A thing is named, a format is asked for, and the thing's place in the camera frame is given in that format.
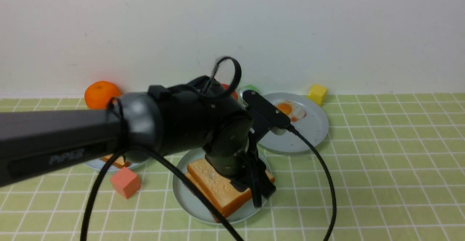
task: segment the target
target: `egg yolk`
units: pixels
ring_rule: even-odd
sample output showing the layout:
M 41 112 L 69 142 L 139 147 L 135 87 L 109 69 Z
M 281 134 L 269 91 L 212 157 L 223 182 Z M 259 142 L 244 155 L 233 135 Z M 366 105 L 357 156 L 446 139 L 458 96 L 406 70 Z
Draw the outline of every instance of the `egg yolk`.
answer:
M 292 113 L 292 107 L 289 104 L 281 103 L 276 106 L 279 111 L 283 112 L 285 115 Z

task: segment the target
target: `robotic arm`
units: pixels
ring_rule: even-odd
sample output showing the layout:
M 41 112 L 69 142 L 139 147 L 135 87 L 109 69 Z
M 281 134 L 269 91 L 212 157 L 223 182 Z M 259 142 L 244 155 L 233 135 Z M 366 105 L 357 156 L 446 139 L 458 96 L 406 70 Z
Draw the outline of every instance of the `robotic arm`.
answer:
M 240 66 L 231 60 L 236 67 L 233 83 L 238 83 Z M 231 90 L 235 87 L 237 84 L 231 84 Z M 0 186 L 115 153 L 124 147 L 141 146 L 162 156 L 202 147 L 207 161 L 236 188 L 255 186 L 254 204 L 261 207 L 259 196 L 269 198 L 276 188 L 264 174 L 256 142 L 272 128 L 286 129 L 290 121 L 256 92 L 244 92 L 246 108 L 229 95 L 221 97 L 226 92 L 215 79 L 202 76 L 187 85 L 171 88 L 153 85 L 148 92 L 123 95 L 113 112 L 106 109 L 2 113 Z M 122 109 L 126 126 L 114 114 L 118 109 Z M 149 156 L 134 152 L 126 158 L 142 162 Z

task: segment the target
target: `fried egg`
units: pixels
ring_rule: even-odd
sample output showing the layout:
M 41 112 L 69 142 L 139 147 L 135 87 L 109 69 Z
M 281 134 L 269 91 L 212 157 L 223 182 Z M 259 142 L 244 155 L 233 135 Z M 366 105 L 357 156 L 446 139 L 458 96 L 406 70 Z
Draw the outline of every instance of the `fried egg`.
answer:
M 291 119 L 291 122 L 297 122 L 307 115 L 301 105 L 289 100 L 277 100 L 273 105 L 287 115 Z

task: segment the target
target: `toast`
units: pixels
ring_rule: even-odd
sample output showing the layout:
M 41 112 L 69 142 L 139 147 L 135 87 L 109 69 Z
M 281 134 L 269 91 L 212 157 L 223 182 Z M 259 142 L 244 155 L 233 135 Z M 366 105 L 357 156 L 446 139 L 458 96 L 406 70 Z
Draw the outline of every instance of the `toast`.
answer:
M 202 193 L 225 218 L 252 198 L 250 188 L 239 192 L 231 185 L 231 181 L 219 175 L 205 158 L 189 163 L 187 171 Z M 268 171 L 266 175 L 274 182 L 274 176 Z
M 110 160 L 111 157 L 112 157 L 112 155 L 106 155 L 106 156 L 100 158 L 100 160 L 102 160 L 103 162 L 106 163 L 108 160 Z M 130 166 L 130 165 L 131 165 L 131 162 L 125 161 L 125 160 L 124 160 L 124 157 L 123 157 L 123 156 L 120 156 L 120 157 L 118 157 L 118 158 L 116 159 L 115 162 L 113 162 L 113 165 L 114 165 L 115 167 L 121 169 L 121 168 L 124 168 L 124 167 L 127 168 L 128 166 Z

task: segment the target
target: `pink cube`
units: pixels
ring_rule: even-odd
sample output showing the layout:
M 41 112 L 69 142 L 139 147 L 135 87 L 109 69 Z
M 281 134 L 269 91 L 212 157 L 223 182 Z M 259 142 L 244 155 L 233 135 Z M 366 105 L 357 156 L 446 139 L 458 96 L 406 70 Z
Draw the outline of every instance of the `pink cube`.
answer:
M 141 180 L 137 174 L 126 167 L 116 172 L 110 178 L 110 181 L 115 191 L 126 199 L 130 198 L 137 190 L 141 189 Z

